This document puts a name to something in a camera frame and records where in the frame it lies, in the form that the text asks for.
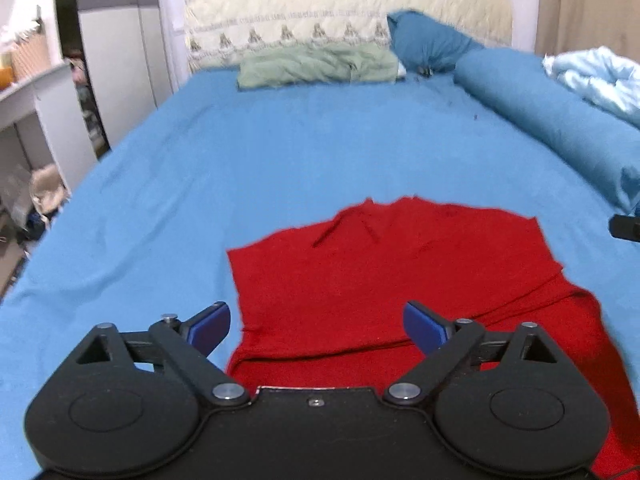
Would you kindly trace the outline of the beige curtain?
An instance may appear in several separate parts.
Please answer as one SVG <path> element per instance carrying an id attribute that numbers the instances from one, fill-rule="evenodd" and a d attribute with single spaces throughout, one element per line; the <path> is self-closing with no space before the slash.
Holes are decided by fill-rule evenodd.
<path id="1" fill-rule="evenodd" d="M 639 59 L 639 0 L 539 0 L 535 52 L 608 47 Z"/>

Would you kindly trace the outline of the cream quilted headboard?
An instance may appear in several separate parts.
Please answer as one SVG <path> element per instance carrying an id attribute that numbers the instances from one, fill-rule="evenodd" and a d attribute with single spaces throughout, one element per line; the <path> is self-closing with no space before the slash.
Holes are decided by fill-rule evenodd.
<path id="1" fill-rule="evenodd" d="M 190 70 L 288 44 L 390 44 L 387 15 L 422 12 L 487 47 L 512 44 L 508 0 L 184 0 Z"/>

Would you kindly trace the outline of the blue bed sheet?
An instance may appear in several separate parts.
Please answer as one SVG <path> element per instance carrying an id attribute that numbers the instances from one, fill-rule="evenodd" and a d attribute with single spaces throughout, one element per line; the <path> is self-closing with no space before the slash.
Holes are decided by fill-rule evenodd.
<path id="1" fill-rule="evenodd" d="M 536 218 L 638 379 L 639 247 L 610 235 L 613 206 L 548 146 L 448 75 L 243 92 L 212 70 L 101 159 L 2 301 L 2 477 L 38 474 L 24 413 L 90 328 L 235 304 L 228 248 L 413 195 Z"/>

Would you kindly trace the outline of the blue rolled duvet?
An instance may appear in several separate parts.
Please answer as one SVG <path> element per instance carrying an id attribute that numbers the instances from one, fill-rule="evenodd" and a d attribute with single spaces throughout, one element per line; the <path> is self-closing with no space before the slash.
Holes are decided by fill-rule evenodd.
<path id="1" fill-rule="evenodd" d="M 614 206 L 639 210 L 639 129 L 576 96 L 538 56 L 507 48 L 463 55 L 454 81 L 547 145 Z"/>

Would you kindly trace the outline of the red knit sweater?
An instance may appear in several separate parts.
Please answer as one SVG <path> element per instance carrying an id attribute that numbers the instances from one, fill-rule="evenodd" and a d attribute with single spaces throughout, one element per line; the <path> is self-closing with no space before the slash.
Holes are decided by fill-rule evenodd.
<path id="1" fill-rule="evenodd" d="M 639 415 L 601 308 L 563 274 L 529 218 L 404 197 L 275 232 L 228 253 L 243 333 L 228 374 L 261 386 L 383 389 L 421 361 L 402 327 L 416 300 L 488 330 L 540 324 L 603 399 L 594 471 L 639 474 Z"/>

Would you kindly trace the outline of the light blue blanket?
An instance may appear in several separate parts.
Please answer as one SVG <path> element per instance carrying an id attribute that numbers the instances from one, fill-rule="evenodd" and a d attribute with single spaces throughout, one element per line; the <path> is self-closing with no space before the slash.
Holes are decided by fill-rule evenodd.
<path id="1" fill-rule="evenodd" d="M 601 110 L 639 127 L 639 64 L 608 47 L 545 55 L 547 76 Z"/>

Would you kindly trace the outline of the beige bag on floor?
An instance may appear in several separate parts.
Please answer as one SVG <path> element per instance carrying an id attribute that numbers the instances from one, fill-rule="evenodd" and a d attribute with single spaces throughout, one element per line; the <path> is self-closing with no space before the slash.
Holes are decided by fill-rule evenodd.
<path id="1" fill-rule="evenodd" d="M 46 216 L 53 214 L 68 199 L 68 192 L 55 164 L 35 170 L 30 177 L 29 195 L 35 210 Z"/>

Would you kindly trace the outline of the white grey wardrobe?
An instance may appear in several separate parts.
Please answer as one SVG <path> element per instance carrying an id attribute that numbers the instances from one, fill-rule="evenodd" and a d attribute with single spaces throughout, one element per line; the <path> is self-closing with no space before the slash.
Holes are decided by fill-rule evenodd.
<path id="1" fill-rule="evenodd" d="M 103 155 L 171 95 L 160 0 L 54 0 L 62 57 Z"/>

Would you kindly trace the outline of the green pillow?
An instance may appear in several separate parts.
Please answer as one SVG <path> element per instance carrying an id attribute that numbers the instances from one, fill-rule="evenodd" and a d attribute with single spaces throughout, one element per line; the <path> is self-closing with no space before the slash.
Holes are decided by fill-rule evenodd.
<path id="1" fill-rule="evenodd" d="M 243 90 L 291 84 L 395 82 L 407 75 L 398 57 L 378 44 L 296 44 L 252 54 L 239 65 Z"/>

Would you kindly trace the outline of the dark blue pillow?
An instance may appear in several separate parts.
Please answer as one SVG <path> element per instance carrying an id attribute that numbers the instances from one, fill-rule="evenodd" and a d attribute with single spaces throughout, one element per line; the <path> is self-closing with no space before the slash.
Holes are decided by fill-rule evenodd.
<path id="1" fill-rule="evenodd" d="M 387 15 L 390 48 L 408 72 L 452 72 L 467 53 L 484 46 L 463 32 L 416 11 Z"/>

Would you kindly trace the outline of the woven basket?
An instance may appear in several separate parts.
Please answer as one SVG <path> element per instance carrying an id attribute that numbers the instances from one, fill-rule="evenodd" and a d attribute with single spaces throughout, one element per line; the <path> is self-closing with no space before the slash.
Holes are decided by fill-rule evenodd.
<path id="1" fill-rule="evenodd" d="M 35 77 L 48 70 L 52 64 L 46 35 L 34 32 L 26 37 L 17 37 L 11 46 L 11 61 L 17 81 Z"/>

